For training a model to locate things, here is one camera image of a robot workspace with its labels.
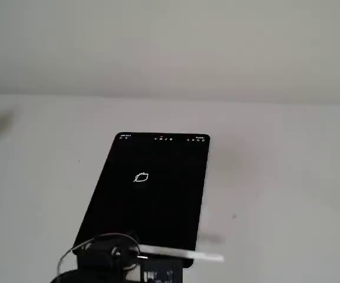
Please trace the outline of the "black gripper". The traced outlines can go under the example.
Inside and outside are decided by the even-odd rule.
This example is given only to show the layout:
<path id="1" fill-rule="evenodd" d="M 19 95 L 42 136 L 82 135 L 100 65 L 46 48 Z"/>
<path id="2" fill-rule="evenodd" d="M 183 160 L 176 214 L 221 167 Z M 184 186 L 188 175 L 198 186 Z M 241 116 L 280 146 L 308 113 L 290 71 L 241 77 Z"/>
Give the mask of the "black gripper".
<path id="1" fill-rule="evenodd" d="M 134 246 L 139 246 L 138 235 L 133 231 L 127 231 L 126 238 L 132 241 Z M 130 242 L 123 238 L 97 238 L 85 248 L 79 248 L 76 252 L 77 267 L 79 269 L 123 269 L 135 267 L 142 260 L 142 256 L 129 258 Z"/>

